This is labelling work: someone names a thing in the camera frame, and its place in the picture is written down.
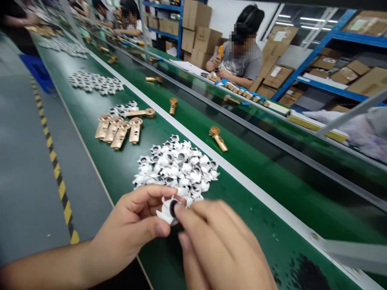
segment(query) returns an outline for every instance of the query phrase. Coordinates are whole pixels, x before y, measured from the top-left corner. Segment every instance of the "gray floor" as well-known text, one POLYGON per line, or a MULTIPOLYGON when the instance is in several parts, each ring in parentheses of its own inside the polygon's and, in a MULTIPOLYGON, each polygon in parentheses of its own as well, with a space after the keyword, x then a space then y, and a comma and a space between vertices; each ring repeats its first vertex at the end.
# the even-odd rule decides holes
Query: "gray floor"
MULTIPOLYGON (((0 36, 0 265, 70 241, 29 76, 0 36)), ((74 228, 91 239, 111 203, 60 98, 41 97, 74 228)))

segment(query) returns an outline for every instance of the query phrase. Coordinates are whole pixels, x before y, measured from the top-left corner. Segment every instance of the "hand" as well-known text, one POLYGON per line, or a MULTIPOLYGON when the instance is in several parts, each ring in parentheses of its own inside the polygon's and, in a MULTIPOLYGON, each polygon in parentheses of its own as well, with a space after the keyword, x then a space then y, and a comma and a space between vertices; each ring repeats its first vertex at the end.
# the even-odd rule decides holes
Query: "hand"
POLYGON ((276 290, 259 243, 223 201, 176 205, 188 290, 276 290))
POLYGON ((222 79, 228 79, 229 81, 231 81, 231 78, 233 77, 231 73, 229 73, 227 70, 224 70, 224 69, 218 71, 216 75, 222 79))
POLYGON ((220 66, 220 64, 221 64, 221 62, 222 62, 222 57, 223 56, 216 56, 214 59, 213 59, 213 63, 214 63, 214 66, 215 66, 215 68, 219 68, 219 66, 220 66))
POLYGON ((126 268, 146 243, 167 237, 171 228, 156 210, 161 211, 161 197, 176 193, 177 189, 152 184, 122 196, 89 245, 84 276, 91 281, 109 279, 126 268))

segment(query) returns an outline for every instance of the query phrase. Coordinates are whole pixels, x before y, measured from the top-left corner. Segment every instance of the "label on box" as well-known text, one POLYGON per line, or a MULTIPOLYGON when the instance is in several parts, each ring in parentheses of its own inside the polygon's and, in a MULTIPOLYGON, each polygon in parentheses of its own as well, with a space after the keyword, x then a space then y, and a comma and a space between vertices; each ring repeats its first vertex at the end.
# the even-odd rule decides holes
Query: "label on box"
POLYGON ((358 19, 353 25, 352 27, 350 28, 350 30, 354 30, 354 31, 358 31, 360 30, 364 24, 366 24, 368 22, 368 20, 365 20, 365 19, 358 19))
POLYGON ((276 66, 275 69, 273 69, 272 73, 270 74, 271 77, 276 77, 277 74, 281 71, 280 66, 276 66))
POLYGON ((274 41, 282 41, 284 37, 286 37, 286 31, 278 31, 275 34, 274 41))

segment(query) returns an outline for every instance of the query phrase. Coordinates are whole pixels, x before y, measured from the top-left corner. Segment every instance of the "black hair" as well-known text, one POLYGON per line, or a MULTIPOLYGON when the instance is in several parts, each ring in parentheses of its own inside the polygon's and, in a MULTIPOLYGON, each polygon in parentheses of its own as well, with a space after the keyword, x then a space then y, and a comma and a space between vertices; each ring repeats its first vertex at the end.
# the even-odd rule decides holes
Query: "black hair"
POLYGON ((237 45, 244 44, 249 35, 257 33, 264 17, 265 12, 257 4, 246 6, 234 25, 231 41, 237 45))
POLYGON ((94 7, 95 9, 97 9, 99 6, 101 6, 101 7, 104 8, 104 9, 107 9, 107 7, 105 6, 105 4, 103 4, 101 0, 93 0, 93 7, 94 7))
POLYGON ((137 20, 140 20, 140 12, 134 0, 121 0, 120 5, 123 17, 127 17, 129 13, 132 13, 136 15, 137 20))

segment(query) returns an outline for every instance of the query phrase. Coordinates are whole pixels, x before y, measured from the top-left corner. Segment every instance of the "white label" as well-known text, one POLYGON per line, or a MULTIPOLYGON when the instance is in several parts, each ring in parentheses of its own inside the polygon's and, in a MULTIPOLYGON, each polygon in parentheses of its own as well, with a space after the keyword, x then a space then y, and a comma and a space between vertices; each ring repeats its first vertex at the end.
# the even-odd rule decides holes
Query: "white label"
POLYGON ((273 69, 273 72, 271 73, 271 77, 276 77, 277 74, 281 71, 281 67, 280 66, 276 66, 275 69, 273 69))
POLYGON ((306 82, 310 82, 310 80, 309 80, 309 79, 307 79, 307 78, 304 78, 304 77, 298 77, 297 79, 300 79, 300 80, 302 80, 302 81, 306 81, 306 82))
POLYGON ((368 22, 368 20, 365 20, 365 19, 359 19, 359 20, 357 20, 357 21, 352 25, 352 27, 350 28, 350 30, 358 31, 358 30, 360 30, 360 28, 362 28, 363 25, 366 24, 367 22, 368 22))
POLYGON ((284 37, 286 37, 286 31, 278 31, 275 34, 274 41, 282 41, 284 37))

